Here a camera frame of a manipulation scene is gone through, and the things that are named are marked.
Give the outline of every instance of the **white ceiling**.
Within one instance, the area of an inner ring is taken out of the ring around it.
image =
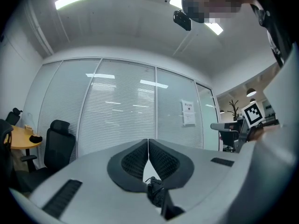
[[[271,82],[271,80],[277,75],[280,68],[278,64],[274,64],[268,69],[266,69],[262,74],[259,74],[256,77],[253,77],[247,83],[239,85],[235,87],[230,92],[221,94],[217,97],[218,104],[221,110],[227,111],[227,109],[231,109],[229,106],[229,102],[233,100],[238,102],[238,106],[241,108],[247,106],[250,102],[250,99],[254,98],[257,102],[266,99],[263,91]],[[256,94],[252,97],[246,97],[246,92],[249,88],[253,88],[256,90]]]
[[[243,6],[232,19],[220,20],[224,31],[217,36],[204,24],[193,22],[190,32],[175,24],[173,12],[178,8],[169,0],[82,0],[58,11],[55,1],[31,0],[54,52],[74,41],[84,40],[88,45],[88,37],[93,38],[93,45],[95,41],[119,45],[119,39],[114,39],[119,35],[124,45],[126,37],[134,38],[139,43],[127,42],[128,46],[138,44],[138,48],[193,60],[198,69],[212,76],[269,46],[265,29],[259,26],[250,6]],[[45,58],[40,47],[36,50]]]

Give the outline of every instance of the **black camera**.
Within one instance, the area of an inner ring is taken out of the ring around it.
[[[182,12],[182,10],[178,10],[173,13],[173,21],[176,24],[180,25],[186,31],[191,31],[191,19],[187,17],[187,15]]]

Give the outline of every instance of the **chair armrest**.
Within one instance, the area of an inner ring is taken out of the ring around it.
[[[20,158],[22,162],[27,162],[29,160],[37,159],[35,155],[28,155],[28,156],[23,156]]]

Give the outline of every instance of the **lamp shade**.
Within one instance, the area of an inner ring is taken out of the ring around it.
[[[247,90],[246,96],[249,97],[249,96],[253,96],[253,95],[255,95],[255,94],[256,94],[256,90],[253,89],[253,88],[249,88],[249,89]]]

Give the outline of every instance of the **paper sign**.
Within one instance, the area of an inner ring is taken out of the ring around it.
[[[242,109],[242,114],[245,117],[248,127],[258,125],[263,119],[263,115],[256,101]]]
[[[184,125],[195,125],[195,113],[193,102],[182,100]]]

